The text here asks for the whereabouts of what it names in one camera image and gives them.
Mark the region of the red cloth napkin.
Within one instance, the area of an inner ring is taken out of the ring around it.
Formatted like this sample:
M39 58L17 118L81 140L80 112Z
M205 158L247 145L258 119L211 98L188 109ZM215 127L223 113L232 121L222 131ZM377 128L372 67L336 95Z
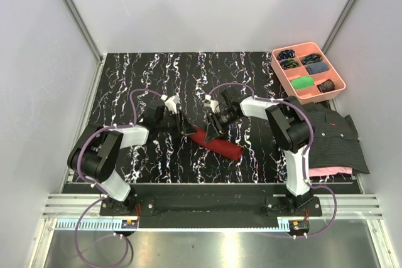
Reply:
M229 141L222 139L213 139L210 142L205 142L206 132L199 127L195 128L196 133L188 135L189 138L199 146L220 154L221 156L238 161L243 154L244 148Z

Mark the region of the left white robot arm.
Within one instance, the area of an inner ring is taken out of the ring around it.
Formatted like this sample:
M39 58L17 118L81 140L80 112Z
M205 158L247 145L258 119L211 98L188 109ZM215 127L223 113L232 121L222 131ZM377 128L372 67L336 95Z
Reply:
M197 130L181 110L173 112L164 105L145 109L136 125L100 126L89 124L79 137L67 159L67 166L85 182L94 185L106 199L104 207L131 215L139 210L136 193L116 171L120 150L144 146L160 133L188 136Z

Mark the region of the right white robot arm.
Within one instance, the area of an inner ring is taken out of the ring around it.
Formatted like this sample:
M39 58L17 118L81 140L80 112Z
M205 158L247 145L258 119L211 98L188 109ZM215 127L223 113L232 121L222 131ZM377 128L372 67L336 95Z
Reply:
M243 117L254 117L269 122L271 133L286 159L286 193L277 204L268 203L267 212L303 215L313 200L308 178L308 154L314 136L313 127L301 103L295 97L265 99L239 95L229 88L221 93L224 108L211 95L205 96L208 108L205 142L210 143L224 133L224 129Z

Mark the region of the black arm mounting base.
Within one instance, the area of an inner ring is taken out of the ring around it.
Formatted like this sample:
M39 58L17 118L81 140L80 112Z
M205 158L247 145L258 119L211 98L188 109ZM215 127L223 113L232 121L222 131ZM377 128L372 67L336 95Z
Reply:
M253 212L275 217L321 217L319 198L311 191L293 196L285 184L138 184L126 201L108 198L102 216L166 212Z

